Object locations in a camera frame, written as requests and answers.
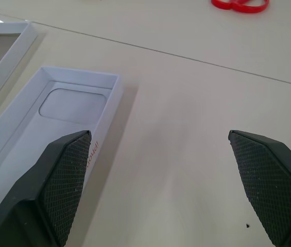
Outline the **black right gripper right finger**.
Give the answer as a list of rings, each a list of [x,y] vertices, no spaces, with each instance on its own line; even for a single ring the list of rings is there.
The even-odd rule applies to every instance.
[[[274,246],[291,246],[291,150],[282,142],[231,130],[242,184]]]

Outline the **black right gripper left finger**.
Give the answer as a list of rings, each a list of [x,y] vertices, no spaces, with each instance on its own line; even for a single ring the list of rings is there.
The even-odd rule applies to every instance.
[[[83,191],[92,135],[51,142],[0,203],[0,246],[65,246]]]

